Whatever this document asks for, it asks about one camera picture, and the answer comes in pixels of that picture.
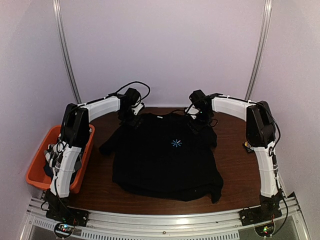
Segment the black t-shirt blue logo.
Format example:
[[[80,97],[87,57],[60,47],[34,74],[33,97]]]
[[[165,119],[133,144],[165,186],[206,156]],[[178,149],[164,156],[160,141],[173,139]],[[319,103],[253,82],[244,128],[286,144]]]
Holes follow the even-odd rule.
[[[136,125],[122,123],[99,147],[113,155],[112,181],[136,195],[217,203],[224,181],[213,153],[217,134],[210,124],[191,129],[192,118],[170,112],[143,113]]]

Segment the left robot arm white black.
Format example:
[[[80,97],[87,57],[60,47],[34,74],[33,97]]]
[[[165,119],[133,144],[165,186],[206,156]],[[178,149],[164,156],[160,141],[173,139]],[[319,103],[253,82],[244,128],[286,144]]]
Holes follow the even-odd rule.
[[[65,109],[56,144],[49,144],[44,151],[46,163],[44,172],[51,178],[45,201],[49,210],[61,222],[72,218],[67,207],[72,177],[79,169],[80,155],[89,142],[91,135],[89,124],[108,113],[117,112],[122,122],[135,123],[138,113],[144,108],[142,96],[134,88],[128,88],[124,94],[118,91],[86,103],[70,103]]]

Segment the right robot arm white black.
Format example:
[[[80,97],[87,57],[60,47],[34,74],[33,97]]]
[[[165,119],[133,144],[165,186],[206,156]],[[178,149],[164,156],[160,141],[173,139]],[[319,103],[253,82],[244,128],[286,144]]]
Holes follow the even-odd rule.
[[[245,136],[249,148],[255,153],[260,175],[260,206],[256,210],[259,220],[268,220],[279,208],[282,199],[279,186],[279,167],[276,146],[281,132],[266,101],[254,102],[223,95],[204,94],[195,90],[189,96],[190,106],[185,113],[191,116],[189,126],[198,133],[208,125],[214,113],[223,113],[245,121]]]

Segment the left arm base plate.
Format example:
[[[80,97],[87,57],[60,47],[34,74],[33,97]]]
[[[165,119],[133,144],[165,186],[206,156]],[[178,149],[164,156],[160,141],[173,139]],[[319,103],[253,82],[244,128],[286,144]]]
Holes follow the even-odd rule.
[[[52,207],[50,207],[45,216],[49,219],[66,223],[68,225],[86,227],[89,212],[87,210],[81,210],[72,207],[68,207],[68,210],[63,207],[62,211],[55,211]]]

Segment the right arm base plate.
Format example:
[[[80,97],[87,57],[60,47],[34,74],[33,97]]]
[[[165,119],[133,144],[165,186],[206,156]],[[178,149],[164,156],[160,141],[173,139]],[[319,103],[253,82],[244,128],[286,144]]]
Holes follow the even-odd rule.
[[[281,217],[280,209],[263,210],[261,206],[245,207],[238,212],[242,226],[255,225],[263,222],[269,222],[274,218]]]

